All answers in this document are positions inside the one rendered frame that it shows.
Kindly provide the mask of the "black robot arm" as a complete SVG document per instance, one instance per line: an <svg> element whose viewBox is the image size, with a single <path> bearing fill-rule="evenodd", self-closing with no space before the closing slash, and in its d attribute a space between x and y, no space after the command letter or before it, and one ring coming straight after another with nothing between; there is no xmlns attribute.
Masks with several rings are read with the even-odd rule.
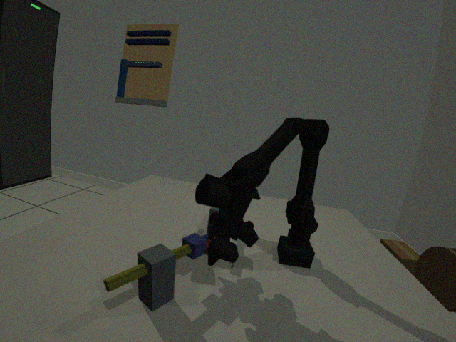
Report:
<svg viewBox="0 0 456 342"><path fill-rule="evenodd" d="M318 229L314 218L312 196L319 159L319 151L326 144L329 126L325 120L287 118L261 146L238 161L220 178L206 174L196 187L198 204L225 208L232 214L244 216L252 199L260 200L258 187L269 173L271 163L299 134L302 159L296 195L287 202L286 218L289 248L309 250L311 234ZM259 237L248 221L239 225L232 239L239 239L252 247Z"/></svg>

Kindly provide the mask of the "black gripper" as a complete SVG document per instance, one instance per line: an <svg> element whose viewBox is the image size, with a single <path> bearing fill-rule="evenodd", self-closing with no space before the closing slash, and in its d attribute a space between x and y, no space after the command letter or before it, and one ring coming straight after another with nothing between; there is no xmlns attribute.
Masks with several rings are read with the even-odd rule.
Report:
<svg viewBox="0 0 456 342"><path fill-rule="evenodd" d="M219 213L212 213L209 218L209 242L208 265L212 266L219 259L235 263L238 258L238 248L235 243L230 242L237 227L244 224L244 216L232 214L225 208L219 209Z"/></svg>

